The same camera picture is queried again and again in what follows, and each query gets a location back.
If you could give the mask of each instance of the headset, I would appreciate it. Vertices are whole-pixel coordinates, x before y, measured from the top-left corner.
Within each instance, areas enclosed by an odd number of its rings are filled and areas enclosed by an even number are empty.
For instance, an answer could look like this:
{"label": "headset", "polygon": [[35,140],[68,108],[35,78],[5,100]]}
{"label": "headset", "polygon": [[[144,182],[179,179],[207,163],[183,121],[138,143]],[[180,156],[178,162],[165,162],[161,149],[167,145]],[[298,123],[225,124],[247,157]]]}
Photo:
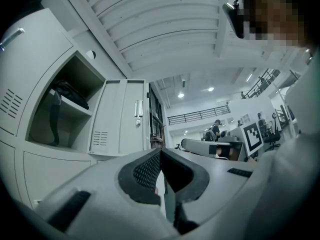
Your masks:
{"label": "headset", "polygon": [[243,39],[245,37],[244,34],[244,15],[239,13],[239,0],[235,0],[233,4],[231,5],[230,3],[225,3],[222,6],[223,11],[225,12],[230,25],[236,34],[236,36],[240,39]]}

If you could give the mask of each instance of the office chair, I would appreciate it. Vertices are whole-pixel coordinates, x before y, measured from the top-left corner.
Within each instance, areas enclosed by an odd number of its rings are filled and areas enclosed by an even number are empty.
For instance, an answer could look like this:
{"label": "office chair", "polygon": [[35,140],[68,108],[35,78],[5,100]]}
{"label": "office chair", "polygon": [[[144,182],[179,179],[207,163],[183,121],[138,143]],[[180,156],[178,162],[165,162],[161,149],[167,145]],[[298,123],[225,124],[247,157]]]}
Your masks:
{"label": "office chair", "polygon": [[272,118],[274,119],[274,130],[275,132],[270,134],[269,137],[265,138],[264,140],[264,143],[270,143],[270,147],[267,148],[265,150],[265,152],[269,151],[269,150],[274,150],[275,148],[278,148],[281,146],[281,144],[276,144],[276,142],[278,142],[281,138],[281,135],[280,135],[280,132],[278,130],[278,127],[277,127],[277,122],[276,122],[276,118],[277,118],[277,115],[275,113],[272,114]]}

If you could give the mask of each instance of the bag strap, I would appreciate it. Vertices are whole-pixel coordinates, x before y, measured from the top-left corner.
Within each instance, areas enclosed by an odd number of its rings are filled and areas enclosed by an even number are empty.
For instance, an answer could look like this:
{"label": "bag strap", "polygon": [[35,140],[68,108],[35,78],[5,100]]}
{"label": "bag strap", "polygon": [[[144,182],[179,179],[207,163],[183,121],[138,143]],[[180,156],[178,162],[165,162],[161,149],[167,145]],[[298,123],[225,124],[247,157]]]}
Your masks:
{"label": "bag strap", "polygon": [[55,90],[53,100],[50,108],[50,128],[54,137],[54,141],[50,143],[50,146],[58,146],[60,139],[58,134],[58,119],[61,107],[61,94],[58,90]]}

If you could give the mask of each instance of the ceiling light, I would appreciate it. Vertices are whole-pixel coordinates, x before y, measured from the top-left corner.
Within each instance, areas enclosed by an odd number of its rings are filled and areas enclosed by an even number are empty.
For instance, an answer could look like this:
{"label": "ceiling light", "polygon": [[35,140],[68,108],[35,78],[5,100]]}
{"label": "ceiling light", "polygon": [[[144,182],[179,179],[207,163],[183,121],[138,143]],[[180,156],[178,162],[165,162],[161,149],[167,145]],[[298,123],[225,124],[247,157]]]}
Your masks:
{"label": "ceiling light", "polygon": [[252,77],[252,74],[248,77],[248,79],[246,81],[248,82],[251,77]]}

